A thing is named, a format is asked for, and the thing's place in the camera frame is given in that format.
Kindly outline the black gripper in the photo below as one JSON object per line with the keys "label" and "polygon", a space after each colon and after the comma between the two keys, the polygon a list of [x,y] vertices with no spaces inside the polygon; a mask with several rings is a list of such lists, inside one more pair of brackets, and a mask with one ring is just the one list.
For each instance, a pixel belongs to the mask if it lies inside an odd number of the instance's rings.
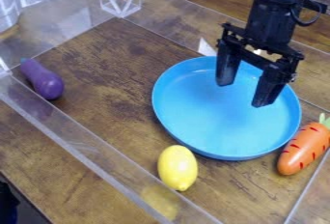
{"label": "black gripper", "polygon": [[314,0],[254,0],[246,26],[222,24],[216,84],[234,83],[242,60],[262,69],[251,101],[254,107],[273,104],[286,84],[294,80],[297,66],[305,58],[289,46],[295,26],[313,25],[321,14],[322,7]]}

